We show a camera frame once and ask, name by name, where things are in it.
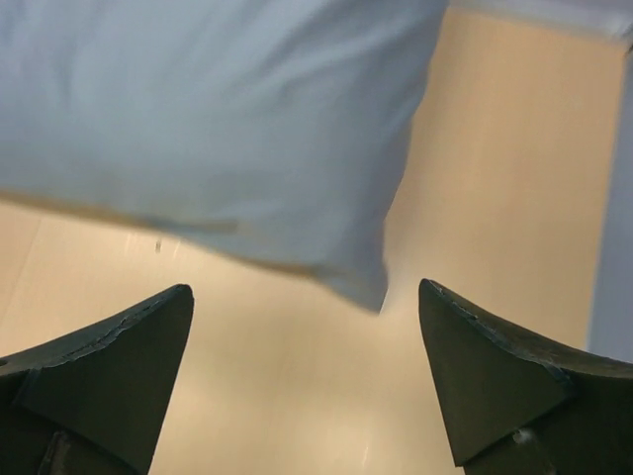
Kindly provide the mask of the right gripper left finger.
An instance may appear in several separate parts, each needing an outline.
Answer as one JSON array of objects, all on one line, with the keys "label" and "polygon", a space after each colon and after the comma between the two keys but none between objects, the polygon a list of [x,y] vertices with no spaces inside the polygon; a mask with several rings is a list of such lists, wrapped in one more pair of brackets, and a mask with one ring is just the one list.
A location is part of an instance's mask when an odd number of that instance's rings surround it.
[{"label": "right gripper left finger", "polygon": [[2,357],[2,473],[148,473],[193,311],[179,284]]}]

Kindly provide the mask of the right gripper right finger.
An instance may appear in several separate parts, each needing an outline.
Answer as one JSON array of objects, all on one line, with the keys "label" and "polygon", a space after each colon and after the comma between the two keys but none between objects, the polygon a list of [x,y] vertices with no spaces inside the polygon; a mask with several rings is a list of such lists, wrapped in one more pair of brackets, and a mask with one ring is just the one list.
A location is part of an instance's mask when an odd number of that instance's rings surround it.
[{"label": "right gripper right finger", "polygon": [[418,315],[465,473],[631,473],[631,364],[532,332],[428,279]]}]

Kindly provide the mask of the grey pillowcase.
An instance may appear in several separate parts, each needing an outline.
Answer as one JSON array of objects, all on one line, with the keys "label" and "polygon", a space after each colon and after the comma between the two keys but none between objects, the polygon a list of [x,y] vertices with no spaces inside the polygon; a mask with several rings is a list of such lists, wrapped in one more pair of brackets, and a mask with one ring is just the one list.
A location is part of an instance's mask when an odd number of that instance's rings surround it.
[{"label": "grey pillowcase", "polygon": [[1,189],[379,311],[443,1],[5,1]]}]

